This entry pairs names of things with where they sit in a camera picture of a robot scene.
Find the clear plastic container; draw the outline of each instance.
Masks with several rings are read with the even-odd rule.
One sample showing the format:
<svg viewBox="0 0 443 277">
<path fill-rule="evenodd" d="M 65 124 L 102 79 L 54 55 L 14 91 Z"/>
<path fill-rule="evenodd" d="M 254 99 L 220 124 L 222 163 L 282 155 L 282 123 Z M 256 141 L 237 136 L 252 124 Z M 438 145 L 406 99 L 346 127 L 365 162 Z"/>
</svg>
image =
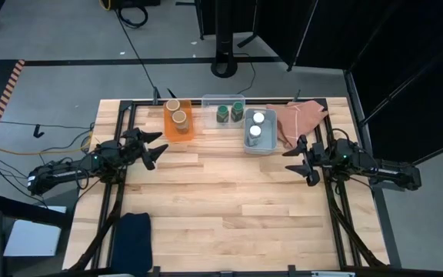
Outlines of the clear plastic container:
<svg viewBox="0 0 443 277">
<path fill-rule="evenodd" d="M 254 125 L 252 116 L 256 112 L 260 112 L 265 116 L 265 120 L 261 127 L 261 136 L 259 137 L 258 144 L 254 146 L 248 145 L 249 129 Z M 271 109 L 261 108 L 248 108 L 245 111 L 245 131 L 244 131 L 244 151 L 248 154 L 269 155 L 273 153 L 278 144 L 277 136 L 278 123 L 276 120 L 276 112 Z"/>
<path fill-rule="evenodd" d="M 232 106 L 235 103 L 242 104 L 245 110 L 245 97 L 243 95 L 205 95 L 202 97 L 202 118 L 205 128 L 242 128 L 244 126 L 245 112 L 237 122 L 232 117 Z M 224 105 L 228 109 L 227 122 L 220 122 L 217 119 L 218 107 Z"/>
</svg>

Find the green jar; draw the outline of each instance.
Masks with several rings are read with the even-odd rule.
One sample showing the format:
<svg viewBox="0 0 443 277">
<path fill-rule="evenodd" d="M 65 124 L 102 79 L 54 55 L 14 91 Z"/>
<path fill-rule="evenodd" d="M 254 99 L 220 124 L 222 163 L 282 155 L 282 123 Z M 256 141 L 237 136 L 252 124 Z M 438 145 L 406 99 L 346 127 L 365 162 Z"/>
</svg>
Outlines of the green jar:
<svg viewBox="0 0 443 277">
<path fill-rule="evenodd" d="M 231 120 L 233 122 L 239 122 L 244 117 L 244 104 L 242 102 L 235 102 L 231 106 Z"/>
<path fill-rule="evenodd" d="M 228 122 L 228 108 L 226 105 L 220 105 L 216 112 L 216 121 L 219 123 Z"/>
</svg>

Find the concrete floor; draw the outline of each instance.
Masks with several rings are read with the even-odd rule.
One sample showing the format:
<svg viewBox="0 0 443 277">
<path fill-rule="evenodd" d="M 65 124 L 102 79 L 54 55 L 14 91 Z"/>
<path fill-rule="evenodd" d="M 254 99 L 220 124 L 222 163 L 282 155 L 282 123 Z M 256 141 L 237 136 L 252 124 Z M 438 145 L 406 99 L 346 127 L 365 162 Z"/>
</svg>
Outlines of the concrete floor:
<svg viewBox="0 0 443 277">
<path fill-rule="evenodd" d="M 212 57 L 215 40 L 198 39 L 193 7 L 162 0 L 148 8 L 150 20 L 138 30 L 128 30 L 142 58 Z M 235 43 L 245 35 L 238 35 Z M 240 50 L 252 56 L 275 56 L 260 39 Z M 26 60 L 134 58 L 131 46 L 112 12 L 96 0 L 7 0 L 0 12 L 0 59 Z M 286 72 L 283 63 L 255 63 L 256 78 L 246 96 L 347 96 L 340 70 L 296 68 Z M 237 74 L 219 79 L 208 64 L 147 65 L 162 95 L 170 88 L 178 97 L 233 94 L 250 84 L 249 64 L 239 64 Z M 42 124 L 88 126 L 102 98 L 151 98 L 152 88 L 140 65 L 25 67 L 3 120 Z M 15 151 L 35 151 L 67 145 L 79 130 L 46 128 L 33 138 L 33 128 L 0 125 L 0 146 Z M 77 159 L 79 153 L 70 155 Z M 41 164 L 38 157 L 0 153 L 22 172 Z M 386 192 L 386 200 L 402 265 L 405 268 L 443 270 L 443 155 L 420 165 L 424 187 L 417 192 Z M 12 199 L 35 202 L 0 179 L 0 193 Z M 75 184 L 65 184 L 45 194 L 49 204 L 70 206 L 76 200 Z M 12 262 L 14 276 L 57 272 L 62 252 L 55 259 Z"/>
</svg>

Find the wooden table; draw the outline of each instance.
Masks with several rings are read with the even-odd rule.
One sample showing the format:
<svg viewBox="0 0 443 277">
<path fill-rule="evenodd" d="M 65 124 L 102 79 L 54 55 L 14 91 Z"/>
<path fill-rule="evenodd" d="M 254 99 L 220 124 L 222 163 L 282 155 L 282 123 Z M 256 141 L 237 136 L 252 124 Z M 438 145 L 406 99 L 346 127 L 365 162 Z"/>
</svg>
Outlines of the wooden table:
<svg viewBox="0 0 443 277">
<path fill-rule="evenodd" d="M 92 143 L 113 139 L 119 102 L 101 100 Z M 333 128 L 356 141 L 347 99 L 327 98 L 327 103 Z M 195 139 L 170 143 L 155 171 L 147 171 L 141 160 L 128 167 L 122 213 L 151 216 L 154 265 L 162 272 L 286 271 L 288 265 L 297 270 L 338 269 L 324 184 L 308 187 L 300 175 L 285 169 L 301 157 L 282 157 L 286 150 L 280 142 L 271 155 L 247 155 L 241 129 L 203 130 L 200 111 L 193 109 Z M 162 131 L 162 107 L 139 107 L 135 126 Z M 325 137 L 323 123 L 321 130 Z M 310 147 L 314 132 L 308 141 Z M 166 142 L 162 136 L 152 146 Z M 104 187 L 97 184 L 77 204 L 63 269 L 78 260 L 95 236 Z M 370 189 L 353 181 L 346 182 L 346 188 L 356 232 L 387 263 Z M 351 265 L 348 238 L 341 233 Z M 102 267 L 108 244 L 106 237 Z"/>
</svg>

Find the towel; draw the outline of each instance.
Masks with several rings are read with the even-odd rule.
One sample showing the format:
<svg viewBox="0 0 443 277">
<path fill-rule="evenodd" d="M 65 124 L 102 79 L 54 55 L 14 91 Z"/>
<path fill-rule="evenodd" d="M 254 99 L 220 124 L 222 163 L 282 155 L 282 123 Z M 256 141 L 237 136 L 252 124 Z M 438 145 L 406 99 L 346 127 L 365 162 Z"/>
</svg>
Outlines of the towel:
<svg viewBox="0 0 443 277">
<path fill-rule="evenodd" d="M 287 149 L 297 147 L 298 137 L 314 130 L 328 115 L 324 107 L 316 101 L 289 102 L 285 106 L 268 104 L 266 108 L 276 111 L 278 139 Z"/>
</svg>

